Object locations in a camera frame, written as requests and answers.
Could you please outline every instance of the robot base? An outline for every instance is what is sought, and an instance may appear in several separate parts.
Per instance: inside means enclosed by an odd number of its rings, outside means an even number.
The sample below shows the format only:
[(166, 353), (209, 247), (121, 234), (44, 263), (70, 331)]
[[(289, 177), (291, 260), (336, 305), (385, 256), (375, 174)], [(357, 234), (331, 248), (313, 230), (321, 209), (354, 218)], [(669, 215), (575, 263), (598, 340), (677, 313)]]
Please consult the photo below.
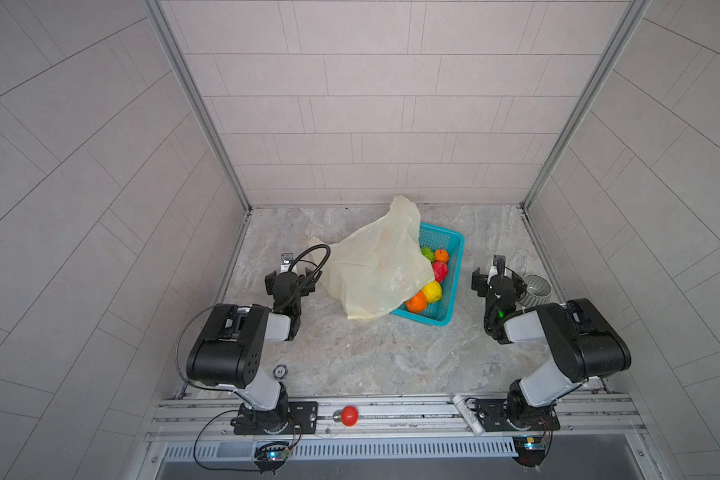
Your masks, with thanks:
[(315, 433), (317, 427), (317, 402), (289, 402), (286, 386), (280, 384), (280, 397), (273, 410), (263, 412), (240, 405), (237, 418), (233, 420), (235, 435), (291, 435), (294, 423), (301, 427), (303, 435)]

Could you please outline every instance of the gray tiled wall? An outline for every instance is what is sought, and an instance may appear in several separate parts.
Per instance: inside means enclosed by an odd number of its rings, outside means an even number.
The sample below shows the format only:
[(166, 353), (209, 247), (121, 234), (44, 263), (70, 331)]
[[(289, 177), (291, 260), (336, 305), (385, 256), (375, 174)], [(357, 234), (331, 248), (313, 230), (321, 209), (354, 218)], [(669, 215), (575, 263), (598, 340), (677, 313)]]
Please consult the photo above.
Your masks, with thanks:
[(115, 478), (242, 206), (138, 0), (0, 1), (0, 478)]
[(530, 217), (674, 479), (720, 480), (720, 0), (653, 0)]
[(255, 205), (505, 204), (627, 2), (161, 5)]

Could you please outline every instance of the vent grille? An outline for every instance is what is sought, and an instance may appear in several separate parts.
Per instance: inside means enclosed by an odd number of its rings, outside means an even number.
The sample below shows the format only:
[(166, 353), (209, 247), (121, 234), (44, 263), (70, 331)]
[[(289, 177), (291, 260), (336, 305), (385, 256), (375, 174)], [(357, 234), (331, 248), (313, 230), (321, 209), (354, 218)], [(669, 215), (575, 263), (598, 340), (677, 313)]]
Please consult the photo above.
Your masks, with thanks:
[[(256, 447), (247, 440), (198, 442), (197, 457), (204, 462), (250, 461)], [(193, 462), (193, 442), (169, 442), (165, 461)], [(373, 458), (482, 458), (516, 457), (511, 437), (458, 438), (315, 438), (301, 440), (291, 460)]]

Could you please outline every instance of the orange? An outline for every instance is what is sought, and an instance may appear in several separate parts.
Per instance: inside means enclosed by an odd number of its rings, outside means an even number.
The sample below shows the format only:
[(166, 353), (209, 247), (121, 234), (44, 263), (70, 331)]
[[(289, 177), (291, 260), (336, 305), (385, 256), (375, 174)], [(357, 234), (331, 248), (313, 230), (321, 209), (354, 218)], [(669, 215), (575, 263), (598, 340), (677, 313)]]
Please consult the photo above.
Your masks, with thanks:
[(434, 251), (434, 261), (447, 264), (448, 263), (448, 252), (446, 250), (442, 250), (442, 249), (435, 250)]
[(427, 308), (427, 297), (423, 292), (416, 293), (413, 298), (405, 302), (405, 308), (408, 312), (419, 313)]

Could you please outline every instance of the yellow ball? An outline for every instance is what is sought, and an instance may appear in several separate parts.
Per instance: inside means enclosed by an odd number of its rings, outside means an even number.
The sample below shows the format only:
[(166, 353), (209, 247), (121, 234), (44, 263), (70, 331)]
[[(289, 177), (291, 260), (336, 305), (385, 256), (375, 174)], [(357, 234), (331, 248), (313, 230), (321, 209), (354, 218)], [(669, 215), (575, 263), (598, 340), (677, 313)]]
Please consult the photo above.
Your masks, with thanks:
[(422, 293), (427, 297), (427, 302), (438, 302), (443, 298), (443, 287), (440, 286), (440, 283), (430, 282), (424, 285)]

